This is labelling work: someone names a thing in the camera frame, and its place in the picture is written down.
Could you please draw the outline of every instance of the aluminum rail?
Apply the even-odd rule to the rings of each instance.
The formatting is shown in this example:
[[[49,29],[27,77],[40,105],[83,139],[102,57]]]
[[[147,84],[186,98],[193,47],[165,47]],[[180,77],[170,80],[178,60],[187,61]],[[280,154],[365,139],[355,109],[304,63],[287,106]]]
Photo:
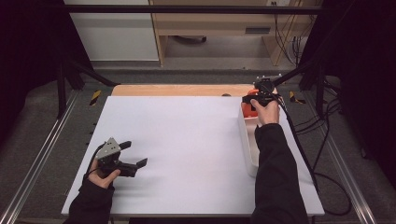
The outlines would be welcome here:
[[[338,12],[330,7],[240,7],[240,6],[130,6],[130,5],[54,5],[44,9],[56,9],[69,13],[205,13],[205,14],[284,14],[319,15]]]
[[[18,214],[20,213],[24,203],[26,202],[30,192],[32,191],[33,186],[35,185],[35,182],[37,181],[47,161],[47,158],[49,157],[64,125],[69,118],[71,111],[73,110],[74,105],[76,104],[78,95],[78,91],[72,91],[64,115],[60,119],[57,119],[55,124],[53,125],[52,130],[50,131],[46,141],[41,147],[37,157],[35,158],[35,161],[30,167],[29,172],[23,179],[13,199],[8,204],[6,211],[0,217],[1,224],[13,224],[17,220]]]

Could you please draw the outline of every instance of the black cable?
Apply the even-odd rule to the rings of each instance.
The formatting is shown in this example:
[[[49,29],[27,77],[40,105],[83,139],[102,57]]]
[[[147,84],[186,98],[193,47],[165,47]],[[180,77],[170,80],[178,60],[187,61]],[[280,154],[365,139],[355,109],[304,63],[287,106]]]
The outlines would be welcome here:
[[[287,56],[285,42],[283,42],[282,36],[280,35],[279,30],[277,29],[277,14],[274,14],[274,17],[275,17],[275,40],[276,43],[279,45],[280,49],[282,50],[282,52],[285,54],[285,56]],[[280,42],[282,43],[282,46],[279,44],[279,40],[277,39],[278,35],[280,37]]]
[[[330,178],[330,177],[327,176],[327,175],[324,175],[324,174],[321,174],[321,173],[315,173],[315,175],[324,177],[324,178],[326,178],[326,179],[332,181],[334,184],[336,184],[336,185],[345,193],[346,198],[347,198],[347,201],[348,201],[348,207],[347,207],[347,210],[346,210],[345,212],[335,213],[335,212],[332,212],[332,211],[329,211],[329,210],[325,209],[324,207],[323,207],[323,210],[324,210],[326,213],[328,213],[328,214],[331,214],[331,215],[333,215],[333,216],[339,216],[339,217],[348,214],[348,213],[350,212],[350,210],[352,209],[352,201],[351,201],[351,199],[350,199],[350,197],[349,197],[349,194],[347,194],[347,190],[346,190],[340,183],[338,183],[336,180]]]
[[[88,173],[88,175],[92,174],[93,172],[95,172],[95,171],[97,171],[97,170],[99,170],[99,169],[100,169],[100,167],[97,167],[97,168],[91,170],[91,171]]]
[[[314,170],[312,169],[311,165],[309,164],[308,158],[306,157],[305,152],[303,151],[303,147],[301,146],[301,143],[300,143],[300,141],[299,141],[299,139],[297,137],[297,134],[296,134],[296,132],[294,130],[294,125],[293,125],[293,122],[291,120],[290,114],[289,114],[288,110],[285,107],[285,103],[283,102],[283,100],[282,100],[282,102],[280,102],[278,97],[276,97],[273,93],[271,93],[264,85],[262,85],[262,86],[267,90],[267,92],[269,92],[271,94],[273,99],[277,101],[277,103],[280,105],[280,107],[285,112],[286,120],[289,123],[290,129],[291,129],[291,133],[293,134],[293,137],[294,137],[294,141],[296,142],[297,148],[300,151],[300,154],[301,154],[301,156],[302,156],[302,158],[304,160],[306,168],[308,169],[308,172],[311,175],[311,178],[312,178],[312,181],[314,183],[315,189],[318,192],[318,182],[317,182],[317,180],[315,178]]]
[[[91,174],[90,170],[91,170],[91,166],[92,166],[93,160],[95,159],[95,156],[96,156],[96,154],[98,153],[98,151],[99,151],[104,145],[105,145],[105,143],[103,143],[101,146],[99,146],[99,147],[95,150],[95,152],[93,152],[93,155],[92,155],[92,157],[91,157],[90,164],[88,165],[88,168],[87,168],[87,172],[85,172],[85,175],[83,176],[82,181],[84,181],[85,179],[87,179],[88,176]]]
[[[297,135],[303,135],[303,134],[306,134],[306,133],[312,133],[314,130],[316,130],[316,129],[320,128],[321,126],[323,126],[324,123],[325,123],[325,122],[324,122],[324,120],[323,120],[323,122],[321,122],[321,123],[319,124],[319,126],[317,126],[317,127],[315,127],[315,128],[312,128],[312,129],[310,129],[310,130],[308,130],[308,131],[306,131],[306,132],[303,132],[303,133],[297,133]]]
[[[337,111],[337,110],[339,110],[340,109],[340,107],[337,107],[337,106],[339,106],[340,104],[338,103],[338,104],[336,104],[336,105],[332,105],[332,107],[330,107],[329,108],[329,111],[326,111],[326,113],[324,114],[325,116],[330,116],[330,115],[332,115],[335,111]],[[307,126],[307,127],[305,127],[305,128],[302,128],[301,130],[298,130],[298,131],[296,131],[297,133],[301,133],[301,132],[303,132],[303,131],[306,131],[306,130],[308,130],[309,128],[311,128],[311,127],[313,127],[315,124],[317,124],[319,121],[324,121],[323,119],[317,119],[314,123],[312,123],[312,124],[310,124],[309,126]]]
[[[303,56],[303,54],[300,52],[300,46],[301,46],[301,41],[303,40],[303,36],[309,31],[309,29],[313,26],[315,22],[315,16],[314,15],[309,15],[309,19],[311,22],[303,29],[303,32],[298,35],[298,37],[293,38],[292,42],[292,50],[293,50],[293,55],[295,57],[295,64],[298,66],[300,58]]]
[[[330,105],[332,102],[334,102],[335,100],[338,100],[338,99],[334,99],[334,100],[330,101],[330,102],[327,104],[326,111],[329,111],[329,105]],[[321,153],[322,153],[322,151],[323,151],[324,145],[326,144],[326,140],[327,140],[327,137],[329,136],[329,132],[330,132],[329,113],[326,113],[326,114],[325,114],[325,119],[326,119],[326,124],[327,124],[327,130],[326,130],[326,134],[324,135],[323,141],[322,141],[322,143],[321,143],[321,145],[320,145],[317,158],[315,159],[315,162],[314,162],[314,166],[312,167],[312,169],[313,169],[314,171],[315,171],[315,168],[316,168],[317,165],[318,165],[318,160],[319,160],[319,158],[320,158],[320,155],[321,155]]]

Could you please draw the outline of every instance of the wire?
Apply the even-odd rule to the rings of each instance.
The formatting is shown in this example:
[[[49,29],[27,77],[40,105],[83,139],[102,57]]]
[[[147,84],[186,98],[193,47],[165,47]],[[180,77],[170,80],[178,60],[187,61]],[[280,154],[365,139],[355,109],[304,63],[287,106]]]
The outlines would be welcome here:
[[[344,212],[335,213],[335,212],[332,212],[332,211],[327,210],[326,208],[323,208],[323,210],[324,210],[326,213],[328,213],[328,214],[331,214],[331,215],[333,215],[333,216],[339,216],[339,217],[348,214],[348,213],[350,212],[350,210],[352,209],[352,201],[351,201],[349,195],[347,194],[347,190],[346,190],[340,183],[338,183],[336,180],[332,179],[331,177],[329,177],[329,176],[327,176],[327,175],[324,175],[324,174],[321,174],[321,173],[315,173],[315,175],[324,177],[324,178],[326,178],[326,179],[332,181],[334,184],[336,184],[336,185],[344,192],[344,194],[346,195],[347,201],[348,201],[348,207],[347,207],[346,211],[344,211]]]
[[[315,189],[318,191],[318,183],[317,183],[317,180],[316,180],[315,175],[314,175],[314,170],[312,169],[311,165],[309,164],[308,158],[306,157],[305,152],[303,151],[303,147],[301,146],[301,143],[300,143],[300,141],[299,141],[299,139],[297,137],[297,134],[296,134],[296,132],[294,130],[294,125],[293,125],[293,122],[291,120],[290,114],[289,114],[288,110],[286,109],[285,103],[283,102],[283,100],[280,101],[279,98],[276,97],[273,93],[271,93],[268,90],[268,88],[266,88],[264,85],[262,85],[262,86],[267,90],[267,92],[269,92],[271,94],[273,99],[277,101],[277,103],[280,105],[280,107],[285,112],[286,120],[289,123],[290,129],[291,129],[291,133],[293,134],[293,137],[294,137],[294,141],[296,142],[297,148],[299,149],[300,154],[303,157],[304,163],[305,163],[305,165],[306,165],[306,167],[307,167],[307,169],[309,171],[309,174],[311,175],[311,178],[312,178],[312,181],[314,183]]]
[[[91,170],[91,171],[88,173],[88,175],[92,174],[93,172],[95,172],[95,171],[97,171],[97,170],[99,170],[99,169],[100,169],[100,167]]]
[[[274,17],[275,17],[275,40],[276,40],[276,43],[279,45],[280,49],[282,50],[282,52],[287,56],[286,49],[285,49],[285,42],[282,40],[282,36],[280,35],[279,30],[277,29],[277,14],[274,14]]]
[[[329,105],[330,105],[332,102],[334,102],[335,100],[338,100],[338,99],[334,99],[334,100],[330,101],[330,102],[327,104],[326,111],[329,111]],[[326,118],[327,130],[326,130],[326,134],[324,135],[324,139],[323,139],[323,141],[322,141],[322,143],[321,143],[321,145],[320,145],[317,158],[315,159],[315,162],[314,162],[314,166],[312,167],[312,169],[313,169],[314,171],[315,171],[315,169],[317,168],[318,160],[319,160],[319,158],[320,158],[320,155],[321,155],[321,153],[322,153],[322,151],[323,151],[323,148],[324,148],[324,144],[326,143],[327,137],[329,136],[329,132],[330,132],[329,113],[326,113],[326,114],[325,114],[325,118]]]
[[[330,116],[330,115],[332,115],[335,111],[338,111],[338,110],[340,110],[340,109],[341,109],[341,107],[340,107],[340,104],[339,104],[339,103],[336,104],[336,105],[332,105],[332,107],[330,107],[329,110],[325,112],[325,116]],[[323,119],[317,119],[314,123],[310,124],[309,126],[307,126],[307,127],[305,127],[305,128],[302,128],[301,130],[296,131],[297,134],[299,134],[299,135],[300,135],[300,134],[304,134],[304,133],[301,133],[301,132],[306,131],[306,130],[309,130],[310,128],[314,127],[314,125],[317,124],[317,123],[320,122],[320,121],[322,121],[322,123],[321,123],[318,127],[316,127],[315,129],[321,127],[321,126],[324,124],[324,120],[323,120]],[[310,133],[310,132],[314,131],[315,129],[309,130],[309,131],[307,131],[307,132],[305,132],[305,133]]]
[[[283,27],[282,27],[282,29],[281,29],[282,35],[283,35],[283,37],[284,37],[285,39],[286,39],[286,37],[285,37],[285,34],[283,34],[283,31],[285,30],[285,27],[286,27],[286,25],[288,24],[288,22],[289,22],[289,20],[290,20],[290,18],[291,18],[292,16],[294,16],[294,15],[289,15],[289,16],[288,16],[288,19],[285,21],[285,24],[283,25]]]
[[[316,17],[314,15],[309,15],[309,19],[311,22],[303,29],[303,31],[300,33],[300,35],[294,36],[293,41],[292,41],[292,50],[293,50],[293,55],[295,57],[295,63],[296,65],[299,64],[299,59],[303,56],[303,54],[300,52],[300,46],[301,46],[301,41],[303,40],[303,36],[305,36],[310,28],[314,25]]]
[[[302,122],[302,123],[296,124],[294,127],[297,127],[297,126],[306,124],[306,123],[310,122],[312,119],[315,119],[315,118],[318,118],[318,117],[319,117],[319,115],[315,115],[314,117],[312,117],[311,119],[309,119],[309,120],[307,120],[307,121],[304,121],[304,122]]]
[[[287,45],[287,50],[286,50],[287,55],[286,55],[286,57],[288,58],[288,60],[289,60],[290,63],[292,63],[292,64],[294,64],[294,65],[297,65],[297,64],[291,59],[291,57],[290,57],[290,53],[289,53],[289,48],[290,48],[290,47],[289,47],[289,45],[290,45],[290,44]]]
[[[99,147],[95,150],[95,152],[93,152],[93,155],[92,155],[92,157],[91,157],[90,164],[88,165],[88,168],[87,168],[87,172],[85,172],[85,175],[82,177],[82,181],[84,181],[85,179],[87,179],[88,176],[91,174],[90,170],[91,170],[91,167],[92,167],[93,160],[95,159],[95,156],[96,156],[96,154],[98,153],[98,151],[105,145],[105,143],[106,143],[106,142],[104,142],[101,146],[99,146]]]

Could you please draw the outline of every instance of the white container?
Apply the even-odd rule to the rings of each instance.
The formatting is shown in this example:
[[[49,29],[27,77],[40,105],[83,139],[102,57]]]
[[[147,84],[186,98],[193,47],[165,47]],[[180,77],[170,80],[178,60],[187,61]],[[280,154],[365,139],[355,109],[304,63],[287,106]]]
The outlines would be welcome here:
[[[242,109],[240,109],[238,125],[242,139],[242,149],[245,156],[245,165],[247,167],[247,173],[253,177],[256,177],[257,170],[259,169],[260,151],[257,147],[256,138],[254,136],[254,131],[258,124],[259,119],[257,117],[244,118]]]

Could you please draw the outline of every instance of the power cord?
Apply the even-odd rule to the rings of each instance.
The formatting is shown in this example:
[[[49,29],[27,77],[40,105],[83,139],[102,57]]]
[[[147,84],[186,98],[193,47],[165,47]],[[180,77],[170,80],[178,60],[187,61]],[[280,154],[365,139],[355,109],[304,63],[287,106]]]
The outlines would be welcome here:
[[[105,145],[105,143],[103,143],[101,146],[99,146],[99,147],[95,150],[95,152],[93,152],[93,155],[92,155],[92,157],[91,157],[90,164],[88,165],[87,171],[85,172],[85,175],[83,176],[82,181],[84,181],[85,179],[87,179],[88,176],[89,176],[93,171],[97,170],[97,169],[95,169],[95,170],[90,171],[90,170],[91,170],[91,167],[92,167],[93,160],[95,159],[96,154],[98,153],[98,151],[99,151],[104,145]]]
[[[292,121],[291,121],[289,112],[287,111],[287,109],[286,109],[286,107],[285,107],[285,105],[284,105],[284,102],[280,102],[279,99],[278,99],[274,94],[272,94],[271,92],[270,92],[270,94],[271,94],[271,96],[274,98],[274,100],[277,101],[277,103],[280,105],[280,107],[283,109],[283,111],[284,111],[285,114],[286,114],[286,117],[287,117],[289,126],[290,126],[290,128],[291,128],[291,132],[293,133],[294,140],[296,141],[297,147],[298,147],[299,150],[300,150],[300,153],[301,153],[301,155],[302,155],[302,157],[303,157],[303,159],[304,159],[305,165],[306,165],[306,167],[308,168],[309,173],[311,174],[311,177],[312,177],[312,180],[313,180],[313,182],[314,182],[314,186],[315,186],[317,192],[318,192],[318,182],[317,182],[316,176],[318,175],[318,176],[320,176],[320,177],[327,178],[327,179],[329,179],[330,181],[332,181],[332,182],[333,182],[334,184],[336,184],[336,185],[345,193],[345,195],[346,195],[346,198],[347,198],[347,200],[348,200],[348,208],[347,208],[346,211],[344,211],[344,212],[342,212],[342,213],[336,213],[336,212],[330,211],[330,210],[328,210],[328,209],[326,209],[326,208],[323,208],[324,211],[325,211],[326,213],[331,214],[331,215],[334,215],[334,216],[344,216],[344,215],[348,214],[348,213],[350,212],[351,208],[352,208],[352,202],[351,202],[351,199],[350,199],[349,195],[347,194],[347,190],[346,190],[340,183],[338,183],[336,180],[330,178],[329,176],[324,175],[324,174],[321,174],[321,173],[315,173],[315,168],[316,168],[316,166],[317,166],[317,164],[318,164],[318,159],[320,158],[320,155],[321,155],[321,153],[322,153],[322,151],[323,151],[324,145],[325,145],[325,143],[326,143],[327,137],[328,137],[329,132],[330,132],[330,120],[329,120],[329,116],[330,116],[330,114],[331,114],[331,113],[330,113],[330,112],[331,112],[331,108],[333,108],[333,107],[335,106],[335,105],[333,105],[332,107],[330,107],[330,105],[331,105],[333,102],[337,101],[338,98],[333,99],[333,100],[330,101],[330,102],[327,104],[327,106],[326,106],[325,118],[326,118],[326,124],[327,124],[327,131],[326,131],[325,137],[324,137],[324,139],[323,139],[323,141],[322,141],[322,144],[320,145],[320,149],[319,149],[317,158],[316,158],[316,160],[315,160],[315,162],[314,162],[314,166],[311,167],[310,164],[309,164],[309,161],[308,161],[308,159],[306,158],[306,155],[305,155],[305,153],[304,153],[304,151],[303,151],[303,148],[302,148],[302,146],[301,146],[301,144],[300,144],[300,141],[299,141],[299,139],[298,139],[298,136],[297,136],[297,134],[296,134],[296,132],[295,132],[295,130],[294,130],[294,125],[293,125],[293,123],[292,123]]]
[[[276,7],[276,2],[272,3],[271,6]],[[290,20],[290,18],[291,18],[292,16],[293,16],[293,15],[289,15],[289,17],[287,18],[285,24],[284,24],[283,27],[282,27],[282,34],[281,34],[281,32],[280,32],[279,29],[278,29],[278,24],[277,24],[277,14],[274,14],[274,19],[275,19],[275,39],[276,39],[277,45],[280,47],[281,51],[282,51],[283,54],[286,56],[286,58],[288,59],[288,61],[289,61],[290,63],[295,64],[295,62],[291,59],[291,57],[290,57],[290,55],[289,55],[289,51],[288,51],[288,40],[287,40],[287,38],[286,38],[286,37],[284,36],[284,34],[283,34],[283,30],[285,29],[285,27],[286,27],[288,21]],[[290,25],[289,25],[289,30],[288,30],[288,32],[290,31],[291,26],[292,26],[292,22],[291,22]]]
[[[341,109],[341,107],[340,107],[340,104],[338,103],[338,104],[336,104],[336,105],[333,105],[332,107],[330,107],[329,108],[329,111],[326,111],[325,112],[325,116],[330,116],[330,115],[332,115],[334,112],[336,112],[336,111],[338,111],[338,110],[340,110]],[[313,132],[314,130],[316,130],[316,129],[318,129],[318,128],[320,128],[321,126],[323,126],[323,124],[325,123],[325,120],[323,120],[323,119],[317,119],[315,122],[313,122],[313,123],[311,123],[310,125],[308,125],[307,127],[304,127],[304,128],[302,128],[301,130],[298,130],[298,131],[296,131],[296,133],[297,133],[297,135],[302,135],[302,134],[306,134],[306,133],[311,133],[311,132]]]

